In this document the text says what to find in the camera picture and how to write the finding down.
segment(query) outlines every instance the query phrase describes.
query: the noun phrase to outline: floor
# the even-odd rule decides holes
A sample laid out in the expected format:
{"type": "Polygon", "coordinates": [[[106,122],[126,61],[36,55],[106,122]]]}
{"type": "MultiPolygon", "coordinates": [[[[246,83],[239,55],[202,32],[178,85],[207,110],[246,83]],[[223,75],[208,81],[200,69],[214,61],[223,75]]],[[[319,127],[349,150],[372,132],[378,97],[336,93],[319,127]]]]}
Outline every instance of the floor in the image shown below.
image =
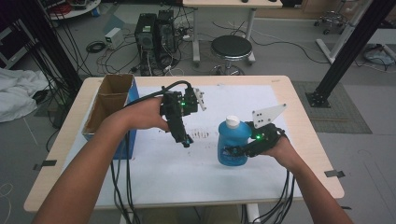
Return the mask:
{"type": "MultiPolygon", "coordinates": [[[[114,26],[120,26],[126,35],[132,34],[138,13],[142,11],[157,13],[154,6],[102,4],[101,16],[90,14],[62,21],[57,28],[65,38],[62,27],[68,25],[73,34],[82,57],[85,58],[85,47],[95,40],[104,40],[104,35],[114,26]]],[[[269,20],[257,19],[252,36],[257,43],[270,44],[259,46],[253,44],[257,59],[253,65],[245,62],[237,63],[248,75],[286,75],[294,81],[321,81],[330,65],[315,43],[317,38],[332,46],[338,39],[337,33],[323,35],[323,29],[315,27],[314,21],[307,20],[269,20]],[[304,45],[306,53],[314,60],[309,60],[302,49],[293,44],[304,45]]],[[[186,19],[177,25],[187,26],[186,19]]],[[[232,28],[233,21],[215,21],[215,24],[232,28]]],[[[201,40],[201,63],[196,67],[191,62],[191,42],[183,43],[179,65],[172,71],[173,76],[210,75],[211,68],[221,63],[214,58],[209,49],[209,40],[213,36],[225,35],[230,30],[215,26],[211,22],[201,22],[199,38],[201,40]]],[[[127,43],[133,43],[134,38],[127,38],[127,43]]],[[[90,54],[86,65],[92,75],[102,76],[102,66],[96,61],[103,52],[90,54]]],[[[114,69],[127,73],[138,60],[131,61],[136,55],[135,44],[125,46],[112,54],[106,62],[114,69]]],[[[358,56],[358,63],[364,60],[358,56]]],[[[341,79],[350,98],[361,112],[373,134],[318,133],[318,138],[334,169],[343,171],[346,176],[340,178],[345,190],[345,197],[338,200],[340,205],[350,207],[346,212],[356,223],[396,223],[396,69],[390,66],[383,71],[384,66],[366,63],[368,66],[352,64],[341,79]]],[[[20,60],[13,69],[36,70],[37,66],[29,56],[20,60]]],[[[36,117],[35,112],[10,122],[0,123],[0,186],[9,183],[13,186],[7,198],[0,197],[0,222],[29,223],[34,214],[23,210],[24,201],[33,186],[38,171],[35,164],[46,159],[49,146],[53,142],[50,136],[56,130],[51,127],[49,118],[36,117]]],[[[268,211],[272,203],[261,203],[261,214],[268,211]]],[[[180,223],[198,223],[198,216],[193,208],[183,208],[180,223]]],[[[90,223],[119,223],[120,214],[117,210],[95,211],[90,223]]],[[[293,203],[284,223],[312,223],[304,202],[293,203]]]]}

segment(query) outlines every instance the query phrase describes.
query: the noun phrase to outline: desk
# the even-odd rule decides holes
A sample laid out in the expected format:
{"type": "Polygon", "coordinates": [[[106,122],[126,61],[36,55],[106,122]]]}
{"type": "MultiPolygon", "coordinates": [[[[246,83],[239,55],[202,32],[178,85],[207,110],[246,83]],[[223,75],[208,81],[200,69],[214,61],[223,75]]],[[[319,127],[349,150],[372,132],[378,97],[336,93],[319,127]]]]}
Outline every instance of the desk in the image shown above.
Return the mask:
{"type": "MultiPolygon", "coordinates": [[[[276,2],[270,2],[268,0],[249,0],[247,3],[243,3],[241,0],[216,0],[216,1],[208,1],[208,0],[183,0],[183,5],[185,7],[193,7],[193,40],[192,40],[192,60],[194,63],[200,62],[200,53],[199,53],[199,40],[198,40],[198,8],[199,7],[242,7],[248,8],[249,14],[247,18],[247,34],[246,39],[250,40],[251,29],[253,27],[254,16],[256,14],[256,10],[259,7],[265,8],[279,8],[282,7],[282,3],[280,0],[276,2]]],[[[254,58],[253,52],[248,57],[248,61],[250,63],[254,63],[256,60],[254,58]]]]}
{"type": "MultiPolygon", "coordinates": [[[[344,196],[344,191],[340,185],[337,177],[326,177],[325,171],[332,170],[332,166],[326,156],[326,153],[321,146],[318,137],[309,121],[308,116],[304,112],[304,108],[291,85],[290,80],[284,76],[246,76],[246,77],[183,77],[192,86],[240,86],[240,85],[263,85],[270,86],[274,91],[275,97],[279,102],[288,105],[288,109],[282,114],[288,126],[288,134],[292,139],[298,153],[302,156],[305,162],[312,168],[319,180],[327,188],[334,198],[341,198],[344,196]]],[[[86,116],[87,110],[90,107],[95,91],[101,83],[101,78],[93,77],[84,81],[83,86],[78,93],[70,112],[64,122],[64,126],[59,132],[57,139],[47,157],[47,160],[57,160],[55,166],[43,167],[40,174],[33,185],[33,188],[25,202],[24,208],[27,211],[37,211],[43,203],[45,197],[50,192],[62,172],[66,157],[69,150],[73,146],[78,129],[86,116]]],[[[181,80],[181,77],[137,77],[136,82],[139,87],[160,87],[167,86],[175,81],[181,80]]],[[[151,206],[166,206],[166,205],[202,205],[202,204],[217,204],[217,203],[260,203],[274,201],[272,200],[244,200],[244,201],[227,201],[227,202],[206,202],[206,203],[167,203],[167,204],[144,204],[135,200],[136,207],[151,207],[151,206]]]]}

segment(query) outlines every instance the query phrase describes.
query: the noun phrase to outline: hand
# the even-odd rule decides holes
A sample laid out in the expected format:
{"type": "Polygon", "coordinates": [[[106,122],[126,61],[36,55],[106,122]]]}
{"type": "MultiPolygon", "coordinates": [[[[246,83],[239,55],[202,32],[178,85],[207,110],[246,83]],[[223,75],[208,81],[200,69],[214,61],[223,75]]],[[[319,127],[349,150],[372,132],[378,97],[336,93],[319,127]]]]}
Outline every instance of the hand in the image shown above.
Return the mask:
{"type": "Polygon", "coordinates": [[[169,132],[166,121],[160,115],[162,97],[153,97],[135,105],[130,105],[114,115],[122,116],[129,129],[160,128],[169,132]]]}
{"type": "Polygon", "coordinates": [[[304,164],[303,159],[298,155],[289,139],[283,136],[280,137],[273,148],[264,151],[262,155],[274,157],[280,165],[292,173],[304,164]]]}

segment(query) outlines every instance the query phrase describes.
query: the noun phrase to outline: cardboard box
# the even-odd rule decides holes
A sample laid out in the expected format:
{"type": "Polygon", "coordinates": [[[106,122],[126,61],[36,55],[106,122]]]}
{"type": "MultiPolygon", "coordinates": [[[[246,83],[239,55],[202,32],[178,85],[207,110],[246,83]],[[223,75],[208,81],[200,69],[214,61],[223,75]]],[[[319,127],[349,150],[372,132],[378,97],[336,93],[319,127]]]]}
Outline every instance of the cardboard box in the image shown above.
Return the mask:
{"type": "MultiPolygon", "coordinates": [[[[133,75],[106,75],[99,87],[82,134],[89,141],[102,121],[116,111],[123,109],[125,103],[139,98],[133,75]]],[[[128,157],[126,142],[123,139],[113,157],[113,160],[131,159],[134,151],[136,130],[130,131],[128,157]]]]}

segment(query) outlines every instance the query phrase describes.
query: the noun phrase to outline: computer tower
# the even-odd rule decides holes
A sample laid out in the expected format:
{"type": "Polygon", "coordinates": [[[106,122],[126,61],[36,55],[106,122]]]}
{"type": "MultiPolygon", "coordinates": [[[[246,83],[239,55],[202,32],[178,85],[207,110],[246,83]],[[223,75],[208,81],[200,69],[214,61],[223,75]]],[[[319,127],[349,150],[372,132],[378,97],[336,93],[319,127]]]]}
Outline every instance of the computer tower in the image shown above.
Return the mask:
{"type": "Polygon", "coordinates": [[[140,75],[153,76],[151,67],[160,59],[161,40],[156,24],[157,14],[142,13],[134,30],[140,57],[140,75]]]}
{"type": "Polygon", "coordinates": [[[176,52],[174,10],[160,10],[158,12],[157,26],[161,38],[161,52],[176,52]]]}

